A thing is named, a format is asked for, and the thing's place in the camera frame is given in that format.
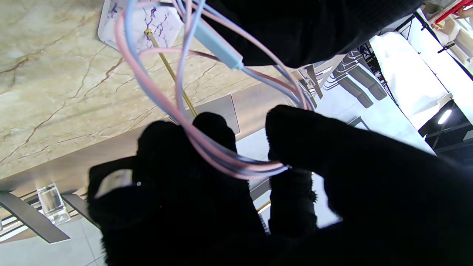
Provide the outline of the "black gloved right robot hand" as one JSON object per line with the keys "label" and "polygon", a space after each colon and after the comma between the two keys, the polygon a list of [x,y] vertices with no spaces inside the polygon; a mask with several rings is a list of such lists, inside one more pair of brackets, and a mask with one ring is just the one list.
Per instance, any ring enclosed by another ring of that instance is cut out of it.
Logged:
{"label": "black gloved right robot hand", "polygon": [[266,116],[265,232],[246,180],[158,120],[136,155],[88,172],[109,266],[471,266],[472,169],[292,106]]}

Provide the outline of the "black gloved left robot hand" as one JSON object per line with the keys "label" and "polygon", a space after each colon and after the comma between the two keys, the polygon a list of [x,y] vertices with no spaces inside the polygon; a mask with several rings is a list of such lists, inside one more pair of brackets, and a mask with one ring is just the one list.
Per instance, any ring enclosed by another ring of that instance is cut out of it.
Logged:
{"label": "black gloved left robot hand", "polygon": [[421,0],[208,0],[289,68],[345,55]]}

